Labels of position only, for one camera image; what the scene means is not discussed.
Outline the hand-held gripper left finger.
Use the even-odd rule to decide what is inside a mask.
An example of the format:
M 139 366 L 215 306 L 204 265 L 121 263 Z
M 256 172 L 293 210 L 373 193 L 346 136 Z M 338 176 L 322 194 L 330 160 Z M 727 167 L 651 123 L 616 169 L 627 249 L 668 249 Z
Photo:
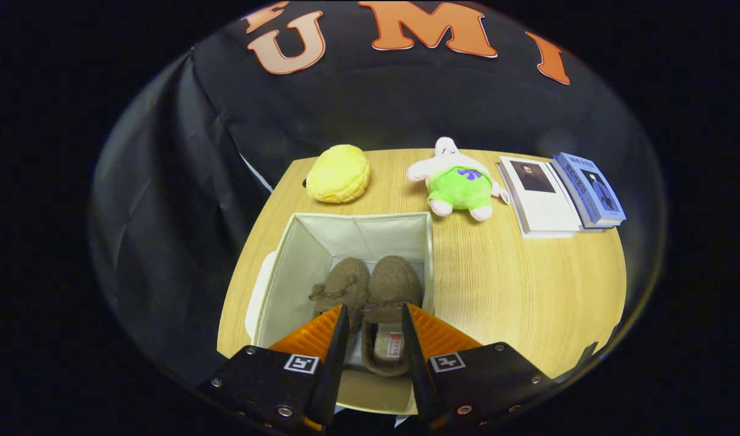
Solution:
M 337 305 L 267 348 L 248 345 L 198 385 L 201 396 L 265 434 L 331 425 L 350 331 Z

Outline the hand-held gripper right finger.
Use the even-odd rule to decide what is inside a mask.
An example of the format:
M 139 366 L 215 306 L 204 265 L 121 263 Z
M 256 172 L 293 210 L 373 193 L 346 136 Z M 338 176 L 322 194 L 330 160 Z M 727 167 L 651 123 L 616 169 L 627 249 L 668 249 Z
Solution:
M 555 388 L 511 345 L 483 345 L 410 303 L 401 309 L 401 328 L 418 417 L 430 432 L 486 432 Z

